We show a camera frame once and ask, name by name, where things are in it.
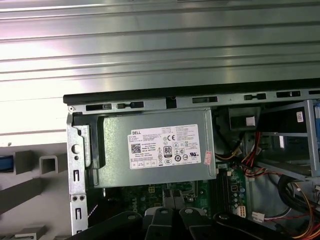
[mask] screw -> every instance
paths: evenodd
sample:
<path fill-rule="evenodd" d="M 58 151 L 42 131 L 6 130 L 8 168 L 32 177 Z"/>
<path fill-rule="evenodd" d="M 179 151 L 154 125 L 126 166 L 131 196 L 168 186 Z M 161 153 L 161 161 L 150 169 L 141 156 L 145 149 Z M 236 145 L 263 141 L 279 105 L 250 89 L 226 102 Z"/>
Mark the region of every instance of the screw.
<path fill-rule="evenodd" d="M 184 212 L 186 214 L 192 214 L 194 211 L 192 209 L 190 209 L 190 208 L 187 208 L 186 210 L 184 210 Z"/>
<path fill-rule="evenodd" d="M 135 216 L 135 215 L 129 215 L 129 216 L 128 216 L 128 219 L 129 219 L 129 220 L 136 219 L 136 216 Z"/>
<path fill-rule="evenodd" d="M 228 220 L 229 216 L 225 215 L 225 214 L 221 214 L 221 215 L 219 215 L 219 218 L 222 219 L 222 220 Z"/>

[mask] white connector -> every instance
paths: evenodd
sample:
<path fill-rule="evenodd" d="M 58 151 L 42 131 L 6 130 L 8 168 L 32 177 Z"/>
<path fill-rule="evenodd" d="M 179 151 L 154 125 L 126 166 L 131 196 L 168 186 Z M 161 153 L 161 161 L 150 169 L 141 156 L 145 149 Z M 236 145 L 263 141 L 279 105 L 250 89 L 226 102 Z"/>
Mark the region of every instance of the white connector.
<path fill-rule="evenodd" d="M 253 211 L 251 216 L 253 221 L 258 223 L 263 223 L 265 221 L 265 215 L 263 213 Z"/>
<path fill-rule="evenodd" d="M 247 216 L 245 206 L 238 206 L 236 211 L 237 211 L 236 214 L 242 218 L 245 218 Z"/>

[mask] motherboard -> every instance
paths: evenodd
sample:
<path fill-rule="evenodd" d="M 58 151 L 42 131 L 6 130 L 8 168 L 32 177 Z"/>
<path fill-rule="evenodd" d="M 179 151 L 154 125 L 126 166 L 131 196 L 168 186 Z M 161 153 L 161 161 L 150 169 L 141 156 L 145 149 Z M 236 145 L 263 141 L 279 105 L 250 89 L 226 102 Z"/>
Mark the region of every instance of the motherboard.
<path fill-rule="evenodd" d="M 213 180 L 173 182 L 120 188 L 119 201 L 124 211 L 142 216 L 148 208 L 163 206 L 163 190 L 180 190 L 186 207 L 202 209 L 211 218 L 218 212 L 246 217 L 246 179 L 242 169 L 232 162 L 217 163 Z"/>
<path fill-rule="evenodd" d="M 180 190 L 186 207 L 202 209 L 211 217 L 210 188 L 206 180 L 122 187 L 125 210 L 144 215 L 148 208 L 161 207 L 163 189 Z"/>

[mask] blue component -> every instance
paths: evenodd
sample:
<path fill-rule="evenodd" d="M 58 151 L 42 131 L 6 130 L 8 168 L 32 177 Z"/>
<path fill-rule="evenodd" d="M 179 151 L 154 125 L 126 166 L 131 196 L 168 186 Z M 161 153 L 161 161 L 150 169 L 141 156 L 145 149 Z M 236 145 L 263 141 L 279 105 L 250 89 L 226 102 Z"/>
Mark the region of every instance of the blue component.
<path fill-rule="evenodd" d="M 14 169 L 14 156 L 0 156 L 0 171 Z"/>
<path fill-rule="evenodd" d="M 317 103 L 315 107 L 320 108 L 320 103 Z M 320 150 L 320 118 L 315 119 L 315 133 L 316 133 L 316 139 L 318 142 L 318 150 Z"/>

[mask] power supply label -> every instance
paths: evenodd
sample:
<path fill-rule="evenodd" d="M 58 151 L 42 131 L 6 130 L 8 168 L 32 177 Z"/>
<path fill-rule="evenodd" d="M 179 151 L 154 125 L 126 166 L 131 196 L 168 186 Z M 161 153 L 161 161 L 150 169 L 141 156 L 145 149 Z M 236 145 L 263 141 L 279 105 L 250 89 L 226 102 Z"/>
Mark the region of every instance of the power supply label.
<path fill-rule="evenodd" d="M 128 149 L 131 169 L 201 163 L 197 124 L 132 130 Z"/>

